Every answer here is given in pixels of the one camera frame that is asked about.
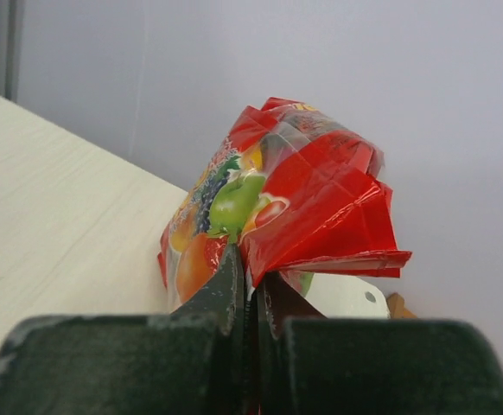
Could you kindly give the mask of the wooden cup rack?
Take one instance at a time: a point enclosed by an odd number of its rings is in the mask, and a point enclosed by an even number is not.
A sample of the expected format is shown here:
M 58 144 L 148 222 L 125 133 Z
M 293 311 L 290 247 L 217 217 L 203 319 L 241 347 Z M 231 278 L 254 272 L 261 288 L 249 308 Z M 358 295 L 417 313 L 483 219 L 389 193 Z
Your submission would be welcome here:
M 387 308 L 391 319 L 414 319 L 417 316 L 405 306 L 404 298 L 397 292 L 386 298 Z

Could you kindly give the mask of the white two-tier shelf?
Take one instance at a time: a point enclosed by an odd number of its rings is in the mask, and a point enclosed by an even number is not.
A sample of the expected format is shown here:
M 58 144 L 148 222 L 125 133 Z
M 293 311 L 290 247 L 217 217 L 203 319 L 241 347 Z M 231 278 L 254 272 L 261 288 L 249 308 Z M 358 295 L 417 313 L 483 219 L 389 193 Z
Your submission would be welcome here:
M 0 343 L 30 316 L 162 310 L 159 239 L 183 197 L 0 97 Z

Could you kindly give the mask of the large red candy bag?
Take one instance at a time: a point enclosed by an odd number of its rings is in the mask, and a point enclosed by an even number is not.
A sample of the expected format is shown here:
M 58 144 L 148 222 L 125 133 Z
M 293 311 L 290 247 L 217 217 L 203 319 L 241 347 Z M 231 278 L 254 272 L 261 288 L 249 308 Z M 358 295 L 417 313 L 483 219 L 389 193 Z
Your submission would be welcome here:
M 383 152 L 303 102 L 246 107 L 162 233 L 172 310 L 218 270 L 228 245 L 255 289 L 278 271 L 305 294 L 316 273 L 396 278 L 398 248 Z

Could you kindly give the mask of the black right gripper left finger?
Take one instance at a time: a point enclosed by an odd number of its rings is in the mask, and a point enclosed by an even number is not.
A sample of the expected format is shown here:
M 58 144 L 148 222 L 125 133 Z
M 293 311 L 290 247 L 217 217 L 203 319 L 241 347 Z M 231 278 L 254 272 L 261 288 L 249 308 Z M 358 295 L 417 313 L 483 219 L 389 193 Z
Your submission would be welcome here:
M 0 347 L 0 414 L 242 414 L 245 278 L 229 245 L 169 315 L 48 315 Z

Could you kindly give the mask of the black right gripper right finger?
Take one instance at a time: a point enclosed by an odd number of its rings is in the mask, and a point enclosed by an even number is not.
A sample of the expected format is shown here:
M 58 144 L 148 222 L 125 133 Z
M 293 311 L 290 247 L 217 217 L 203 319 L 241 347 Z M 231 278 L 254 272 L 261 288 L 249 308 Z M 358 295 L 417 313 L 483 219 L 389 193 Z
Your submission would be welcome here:
M 329 318 L 276 273 L 251 300 L 263 414 L 503 414 L 502 367 L 468 323 Z

